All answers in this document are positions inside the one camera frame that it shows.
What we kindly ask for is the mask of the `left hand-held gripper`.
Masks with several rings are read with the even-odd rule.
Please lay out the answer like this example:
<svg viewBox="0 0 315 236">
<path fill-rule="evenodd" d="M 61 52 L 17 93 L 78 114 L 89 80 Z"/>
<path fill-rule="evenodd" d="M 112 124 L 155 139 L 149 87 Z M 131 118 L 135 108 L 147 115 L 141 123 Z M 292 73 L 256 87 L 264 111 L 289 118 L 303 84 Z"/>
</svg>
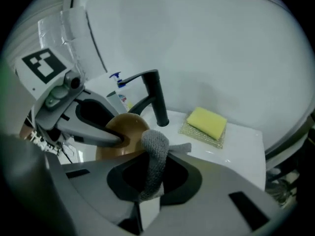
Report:
<svg viewBox="0 0 315 236">
<path fill-rule="evenodd" d="M 84 89 L 74 63 L 55 49 L 41 49 L 16 58 L 15 71 L 35 98 L 33 117 L 42 129 L 56 126 L 79 143 L 99 147 L 113 147 L 124 140 L 106 128 L 118 115 L 115 108 L 103 96 Z M 74 99 L 78 105 L 70 106 Z"/>
</svg>

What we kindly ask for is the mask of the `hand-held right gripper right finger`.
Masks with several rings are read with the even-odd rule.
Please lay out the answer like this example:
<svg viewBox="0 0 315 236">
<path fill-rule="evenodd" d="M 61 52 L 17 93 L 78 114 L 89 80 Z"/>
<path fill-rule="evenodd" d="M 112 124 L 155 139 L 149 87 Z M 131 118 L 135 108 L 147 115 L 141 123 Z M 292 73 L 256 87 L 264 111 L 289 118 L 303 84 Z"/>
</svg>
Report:
<svg viewBox="0 0 315 236">
<path fill-rule="evenodd" d="M 283 211 L 266 192 L 223 165 L 185 154 L 171 158 L 195 167 L 202 181 L 184 204 L 162 206 L 147 235 L 275 235 Z"/>
</svg>

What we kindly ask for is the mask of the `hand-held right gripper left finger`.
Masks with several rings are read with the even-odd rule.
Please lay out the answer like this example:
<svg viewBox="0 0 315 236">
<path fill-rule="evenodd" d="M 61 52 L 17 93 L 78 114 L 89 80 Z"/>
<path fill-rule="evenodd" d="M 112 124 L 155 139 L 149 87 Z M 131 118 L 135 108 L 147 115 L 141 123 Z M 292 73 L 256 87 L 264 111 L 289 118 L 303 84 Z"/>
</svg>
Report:
<svg viewBox="0 0 315 236">
<path fill-rule="evenodd" d="M 139 194 L 148 162 L 137 152 L 62 165 L 62 199 L 76 231 L 143 232 Z"/>
</svg>

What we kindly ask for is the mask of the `brown round bowl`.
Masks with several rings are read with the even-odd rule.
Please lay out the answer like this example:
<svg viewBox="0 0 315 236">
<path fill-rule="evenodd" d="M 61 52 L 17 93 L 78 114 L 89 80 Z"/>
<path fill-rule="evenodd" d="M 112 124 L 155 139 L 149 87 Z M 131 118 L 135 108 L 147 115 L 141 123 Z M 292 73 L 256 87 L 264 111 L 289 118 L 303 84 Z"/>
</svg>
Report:
<svg viewBox="0 0 315 236">
<path fill-rule="evenodd" d="M 122 136 L 123 141 L 114 147 L 97 147 L 95 154 L 97 161 L 134 152 L 144 152 L 141 137 L 143 132 L 149 130 L 150 127 L 139 115 L 132 113 L 120 114 L 107 123 L 106 129 Z"/>
</svg>

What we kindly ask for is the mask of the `grey knitted cloth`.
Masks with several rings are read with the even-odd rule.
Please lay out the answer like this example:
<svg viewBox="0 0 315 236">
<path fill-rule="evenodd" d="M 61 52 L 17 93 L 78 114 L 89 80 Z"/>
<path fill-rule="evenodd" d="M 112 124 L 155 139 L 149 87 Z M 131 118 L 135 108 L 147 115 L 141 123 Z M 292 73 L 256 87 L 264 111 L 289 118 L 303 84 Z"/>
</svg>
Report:
<svg viewBox="0 0 315 236">
<path fill-rule="evenodd" d="M 139 194 L 139 201 L 144 202 L 164 194 L 163 174 L 169 152 L 187 154 L 191 152 L 192 145 L 191 143 L 170 145 L 164 134 L 152 129 L 142 133 L 141 144 L 149 156 L 144 189 Z"/>
</svg>

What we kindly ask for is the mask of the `blue-pump soap bottle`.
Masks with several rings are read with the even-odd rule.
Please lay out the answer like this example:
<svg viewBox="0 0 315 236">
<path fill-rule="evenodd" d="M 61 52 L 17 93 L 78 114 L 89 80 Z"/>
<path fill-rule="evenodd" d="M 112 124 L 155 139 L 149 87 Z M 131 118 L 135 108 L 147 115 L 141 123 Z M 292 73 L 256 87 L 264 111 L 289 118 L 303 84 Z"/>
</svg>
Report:
<svg viewBox="0 0 315 236">
<path fill-rule="evenodd" d="M 115 82 L 118 84 L 122 81 L 120 78 L 120 72 L 115 72 L 112 75 L 110 75 L 109 78 L 113 78 Z M 116 94 L 118 95 L 120 101 L 126 108 L 126 111 L 128 112 L 133 107 L 133 100 L 131 97 L 131 88 L 127 85 L 117 85 Z"/>
</svg>

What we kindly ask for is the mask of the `white sink basin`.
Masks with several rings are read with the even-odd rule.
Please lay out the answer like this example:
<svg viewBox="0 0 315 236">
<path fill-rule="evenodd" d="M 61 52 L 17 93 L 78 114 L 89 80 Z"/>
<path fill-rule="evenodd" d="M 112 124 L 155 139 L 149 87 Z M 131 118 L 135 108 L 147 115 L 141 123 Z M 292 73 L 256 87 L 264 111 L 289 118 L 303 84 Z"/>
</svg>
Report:
<svg viewBox="0 0 315 236">
<path fill-rule="evenodd" d="M 191 143 L 192 149 L 189 156 L 228 167 L 260 190 L 265 189 L 266 160 L 261 131 L 227 123 L 223 147 L 216 148 L 179 132 L 188 116 L 186 113 L 167 111 L 167 115 L 169 124 L 164 127 L 157 125 L 151 107 L 146 108 L 141 115 L 120 114 L 115 119 L 143 120 L 149 128 L 163 133 L 171 145 Z"/>
</svg>

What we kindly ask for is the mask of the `yellow sponge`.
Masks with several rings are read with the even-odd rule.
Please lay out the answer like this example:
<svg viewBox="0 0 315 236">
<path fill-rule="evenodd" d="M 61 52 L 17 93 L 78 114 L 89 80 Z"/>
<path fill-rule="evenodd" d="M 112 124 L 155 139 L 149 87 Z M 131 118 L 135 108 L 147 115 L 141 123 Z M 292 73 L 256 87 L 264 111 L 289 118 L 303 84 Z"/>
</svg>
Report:
<svg viewBox="0 0 315 236">
<path fill-rule="evenodd" d="M 216 139 L 210 137 L 209 135 L 207 135 L 206 133 L 200 131 L 199 129 L 189 125 L 186 120 L 183 122 L 181 128 L 179 129 L 179 134 L 186 135 L 186 136 L 191 137 L 195 140 L 198 140 L 200 142 L 206 143 L 208 145 L 211 145 L 211 146 L 219 148 L 219 149 L 223 149 L 225 132 L 226 132 L 226 128 L 224 128 L 220 138 L 218 140 L 216 140 Z"/>
<path fill-rule="evenodd" d="M 227 119 L 207 109 L 196 107 L 187 118 L 187 123 L 218 140 L 227 124 Z"/>
</svg>

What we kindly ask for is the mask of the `black faucet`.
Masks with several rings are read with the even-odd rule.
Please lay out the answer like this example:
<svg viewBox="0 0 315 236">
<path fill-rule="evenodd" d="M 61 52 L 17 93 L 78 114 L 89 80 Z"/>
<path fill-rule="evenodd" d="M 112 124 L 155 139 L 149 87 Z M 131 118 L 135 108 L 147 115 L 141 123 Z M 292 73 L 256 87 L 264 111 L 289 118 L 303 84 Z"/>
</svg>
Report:
<svg viewBox="0 0 315 236">
<path fill-rule="evenodd" d="M 117 82 L 117 85 L 126 85 L 138 77 L 142 78 L 148 96 L 136 103 L 128 112 L 141 115 L 142 111 L 151 104 L 157 120 L 157 125 L 160 127 L 167 126 L 169 124 L 169 119 L 160 83 L 160 76 L 157 69 L 133 75 L 127 79 Z"/>
</svg>

